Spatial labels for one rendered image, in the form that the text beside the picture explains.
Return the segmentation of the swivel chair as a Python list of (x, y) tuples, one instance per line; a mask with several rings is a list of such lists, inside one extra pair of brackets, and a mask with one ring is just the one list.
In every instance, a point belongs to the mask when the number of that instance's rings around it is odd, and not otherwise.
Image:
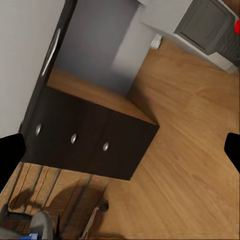
[[(76, 235), (74, 240), (87, 240), (97, 210), (107, 212), (107, 206), (107, 203), (101, 204), (100, 207), (95, 206), (83, 232), (81, 232), (80, 235)], [(36, 212), (34, 216), (31, 216), (26, 213), (9, 212), (8, 207), (9, 205), (5, 204), (1, 209), (0, 223), (7, 217), (19, 218), (22, 221), (28, 220), (30, 221), (28, 234), (37, 234), (37, 240), (61, 240), (59, 224), (60, 214), (57, 218), (57, 226), (55, 230), (52, 218), (43, 210), (40, 210)], [(22, 234), (23, 233), (17, 230), (0, 226), (0, 240), (21, 240)]]

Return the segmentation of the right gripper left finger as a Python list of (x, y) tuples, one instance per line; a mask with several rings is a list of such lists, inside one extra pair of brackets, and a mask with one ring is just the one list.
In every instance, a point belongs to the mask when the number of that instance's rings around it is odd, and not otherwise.
[(8, 179), (19, 166), (25, 152), (25, 140), (20, 131), (17, 134), (0, 138), (0, 192), (8, 184)]

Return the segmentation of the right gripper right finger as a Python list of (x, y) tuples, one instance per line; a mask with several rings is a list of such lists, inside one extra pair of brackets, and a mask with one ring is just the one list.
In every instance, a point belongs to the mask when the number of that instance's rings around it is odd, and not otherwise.
[(229, 133), (224, 146), (224, 151), (240, 172), (240, 135)]

